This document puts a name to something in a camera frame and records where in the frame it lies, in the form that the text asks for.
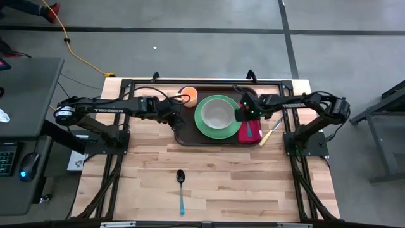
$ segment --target black desk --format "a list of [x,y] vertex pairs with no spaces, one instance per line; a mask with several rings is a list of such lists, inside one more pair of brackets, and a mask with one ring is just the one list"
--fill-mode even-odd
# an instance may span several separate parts
[[[0,86],[5,89],[0,108],[11,120],[0,123],[0,140],[23,145],[13,176],[0,177],[0,216],[24,215],[39,200],[45,184],[44,165],[53,141],[70,139],[77,143],[69,133],[45,120],[64,61],[60,58],[8,58],[6,61],[12,69],[0,72]],[[18,176],[20,162],[34,150],[41,155],[37,175],[31,182],[22,182]]]
[[[20,141],[22,150],[18,155],[17,170],[12,177],[0,178],[0,215],[24,215],[35,198],[39,198],[42,188],[37,187],[44,182],[44,164],[46,163],[49,151],[52,146],[52,139],[49,136],[41,136],[38,140]],[[22,182],[18,176],[18,166],[23,157],[31,152],[40,154],[37,175],[31,182]]]
[[41,133],[62,70],[61,58],[5,58],[11,70],[0,72],[5,93],[0,108],[10,122],[0,122],[0,138],[35,138]]

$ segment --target brown tray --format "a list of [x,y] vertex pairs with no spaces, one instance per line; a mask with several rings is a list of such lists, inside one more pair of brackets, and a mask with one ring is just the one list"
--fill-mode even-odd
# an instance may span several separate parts
[[[242,95],[237,93],[232,87],[195,86],[194,88],[196,88],[198,91],[197,104],[193,108],[186,108],[182,106],[180,110],[180,116],[183,118],[185,123],[180,130],[175,132],[175,139],[179,144],[183,146],[254,146],[258,144],[258,142],[252,144],[239,143],[237,132],[233,136],[226,139],[212,139],[201,133],[194,121],[194,112],[200,101],[211,95],[224,95],[239,103]],[[242,89],[256,94],[256,91],[249,87],[242,87]]]

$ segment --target knife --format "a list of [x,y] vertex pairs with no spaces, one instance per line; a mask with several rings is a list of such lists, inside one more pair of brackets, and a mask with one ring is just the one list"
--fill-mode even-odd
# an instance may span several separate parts
[[280,126],[281,121],[283,120],[283,117],[280,118],[277,123],[273,126],[273,128],[261,139],[261,141],[259,142],[259,145],[262,146],[264,145],[264,143],[266,143],[267,139],[269,138],[269,136],[271,135],[271,133],[273,131],[275,131],[277,129],[278,126]]

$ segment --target spoon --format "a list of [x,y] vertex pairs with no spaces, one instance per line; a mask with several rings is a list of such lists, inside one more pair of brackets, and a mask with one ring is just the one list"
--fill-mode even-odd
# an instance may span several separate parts
[[247,123],[247,136],[252,137],[251,126],[249,125],[249,121]]
[[177,179],[177,182],[180,183],[180,215],[184,215],[182,184],[185,180],[185,174],[184,174],[183,170],[177,170],[176,179]]

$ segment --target red shoe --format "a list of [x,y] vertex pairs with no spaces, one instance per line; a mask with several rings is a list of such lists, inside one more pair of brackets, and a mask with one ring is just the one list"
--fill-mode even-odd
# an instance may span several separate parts
[[[61,7],[60,3],[55,3],[51,6],[51,9],[55,12],[56,15],[58,15],[59,13],[59,9]],[[55,14],[49,10],[48,7],[44,7],[44,12],[41,13],[41,15],[47,20],[49,21],[49,23],[55,23],[56,22],[56,16]]]

